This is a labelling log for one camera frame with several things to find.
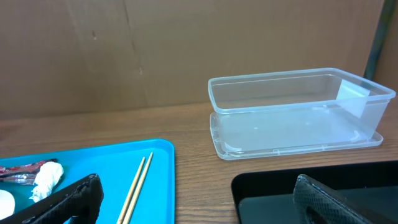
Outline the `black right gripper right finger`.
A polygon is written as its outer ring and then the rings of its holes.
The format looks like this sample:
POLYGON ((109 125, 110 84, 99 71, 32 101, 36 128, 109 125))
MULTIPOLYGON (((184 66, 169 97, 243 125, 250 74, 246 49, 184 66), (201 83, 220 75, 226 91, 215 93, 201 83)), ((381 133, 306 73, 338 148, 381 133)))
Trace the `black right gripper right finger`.
POLYGON ((293 201, 300 224, 395 224, 304 174, 297 177, 293 201))

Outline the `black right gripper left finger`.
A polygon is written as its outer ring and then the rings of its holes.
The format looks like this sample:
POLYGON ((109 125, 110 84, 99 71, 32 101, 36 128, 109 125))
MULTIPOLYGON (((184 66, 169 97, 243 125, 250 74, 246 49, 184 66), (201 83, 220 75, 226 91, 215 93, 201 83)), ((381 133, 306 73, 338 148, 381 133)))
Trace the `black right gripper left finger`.
POLYGON ((95 224, 104 198, 98 174, 90 174, 1 220, 1 224, 95 224))

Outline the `white napkin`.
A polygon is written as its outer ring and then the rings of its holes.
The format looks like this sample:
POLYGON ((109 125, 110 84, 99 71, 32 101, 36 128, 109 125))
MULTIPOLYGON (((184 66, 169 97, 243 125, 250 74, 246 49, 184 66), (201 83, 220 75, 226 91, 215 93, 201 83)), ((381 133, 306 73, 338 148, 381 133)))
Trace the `white napkin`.
POLYGON ((58 184, 63 175, 63 167, 58 162, 46 162, 37 173, 30 197, 35 203, 51 195, 53 188, 58 184))

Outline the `wooden chopstick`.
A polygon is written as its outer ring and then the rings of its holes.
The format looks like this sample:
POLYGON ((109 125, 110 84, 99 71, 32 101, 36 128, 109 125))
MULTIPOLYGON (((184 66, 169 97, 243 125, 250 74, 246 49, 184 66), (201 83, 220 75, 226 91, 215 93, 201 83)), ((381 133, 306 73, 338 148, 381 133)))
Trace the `wooden chopstick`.
POLYGON ((134 190, 136 188, 136 185, 138 183, 139 177, 141 175, 142 168, 144 167, 145 159, 146 158, 143 157, 142 160, 141 160, 141 163, 139 164, 139 167, 138 167, 137 172, 136 172, 136 174, 135 174, 135 176, 133 178, 132 184, 131 184, 131 186, 129 188, 129 191, 127 193, 126 199, 124 201, 123 207, 121 209, 121 212, 119 214, 119 217, 118 217, 118 220, 117 220, 116 224, 122 224, 124 219, 125 219, 125 217, 126 217, 127 210, 129 208, 129 205, 130 205, 134 190))
POLYGON ((136 203, 138 201, 138 198, 140 196, 142 187, 144 185, 144 181, 145 181, 147 173, 149 171, 149 167, 150 167, 150 164, 152 162, 153 155, 154 155, 153 152, 150 153, 150 156, 149 156, 148 160, 145 160, 145 162, 144 162, 144 167, 142 168, 142 172, 141 172, 141 175, 139 177, 139 180, 138 180, 138 183, 136 185, 136 188, 134 190, 134 193, 133 193, 129 208, 127 210, 126 217, 125 217, 125 219, 124 219, 122 224, 129 224, 130 223, 133 211, 134 211, 134 209, 136 207, 136 203))

